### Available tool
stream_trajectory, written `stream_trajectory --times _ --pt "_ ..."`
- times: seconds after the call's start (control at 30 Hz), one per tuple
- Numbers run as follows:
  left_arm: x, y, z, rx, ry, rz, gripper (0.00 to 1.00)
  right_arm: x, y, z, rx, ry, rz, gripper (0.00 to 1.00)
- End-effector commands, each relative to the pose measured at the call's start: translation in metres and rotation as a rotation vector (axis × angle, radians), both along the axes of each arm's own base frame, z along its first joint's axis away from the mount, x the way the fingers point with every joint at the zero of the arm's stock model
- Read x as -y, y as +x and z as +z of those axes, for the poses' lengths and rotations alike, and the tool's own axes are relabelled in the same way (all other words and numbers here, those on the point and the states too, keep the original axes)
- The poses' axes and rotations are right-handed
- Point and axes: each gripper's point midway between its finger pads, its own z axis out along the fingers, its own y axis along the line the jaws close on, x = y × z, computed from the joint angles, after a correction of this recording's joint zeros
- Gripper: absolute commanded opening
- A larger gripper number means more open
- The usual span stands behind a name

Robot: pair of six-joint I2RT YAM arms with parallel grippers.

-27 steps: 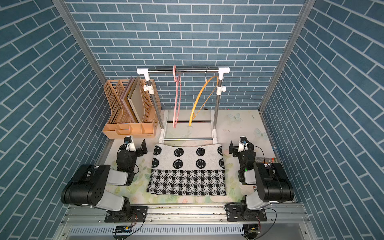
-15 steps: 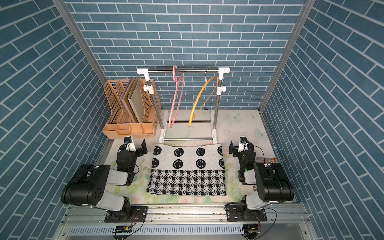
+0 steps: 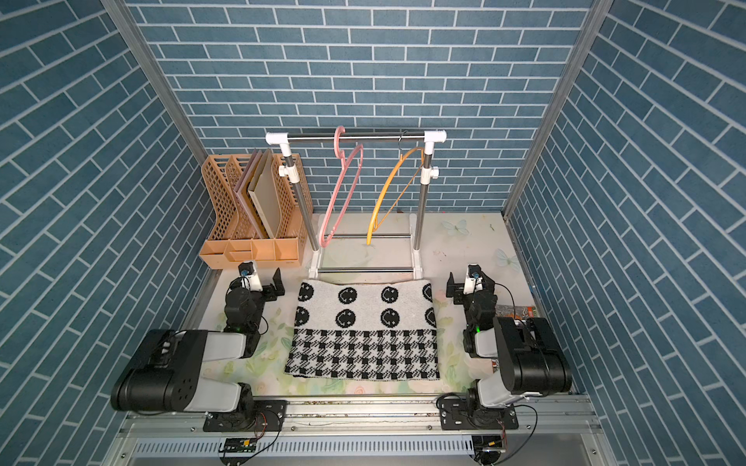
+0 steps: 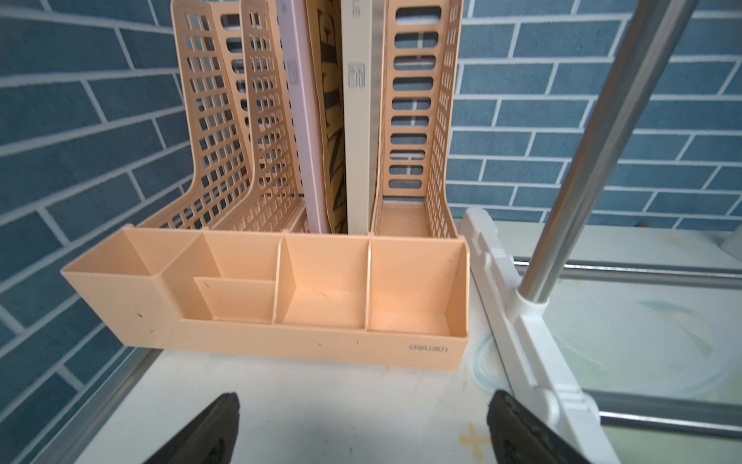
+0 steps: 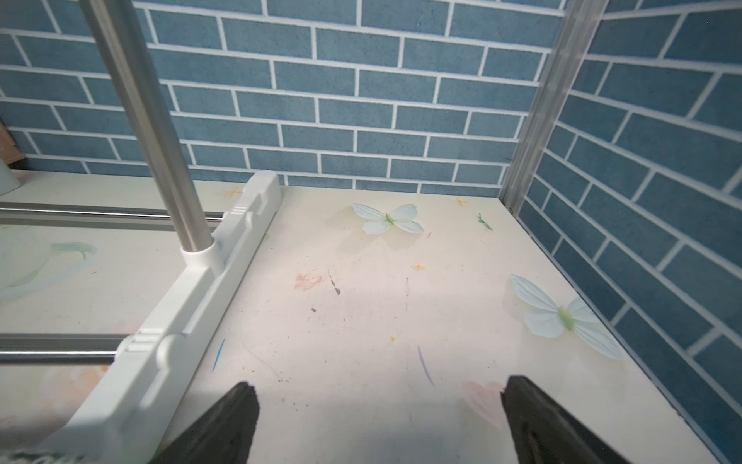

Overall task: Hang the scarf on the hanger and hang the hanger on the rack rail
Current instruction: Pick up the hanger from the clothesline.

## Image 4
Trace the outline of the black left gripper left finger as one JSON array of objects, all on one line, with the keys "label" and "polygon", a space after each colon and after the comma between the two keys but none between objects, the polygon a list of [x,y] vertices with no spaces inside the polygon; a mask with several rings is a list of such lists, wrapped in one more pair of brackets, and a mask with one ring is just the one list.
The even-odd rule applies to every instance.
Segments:
[{"label": "black left gripper left finger", "polygon": [[218,396],[145,463],[230,463],[237,443],[239,396]]}]

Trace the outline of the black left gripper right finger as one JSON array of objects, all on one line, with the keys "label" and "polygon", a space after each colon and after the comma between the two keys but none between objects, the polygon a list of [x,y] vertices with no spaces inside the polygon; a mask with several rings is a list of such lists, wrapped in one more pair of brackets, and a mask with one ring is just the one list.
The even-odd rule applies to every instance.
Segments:
[{"label": "black left gripper right finger", "polygon": [[568,442],[504,390],[497,390],[489,404],[487,425],[500,464],[589,464]]}]

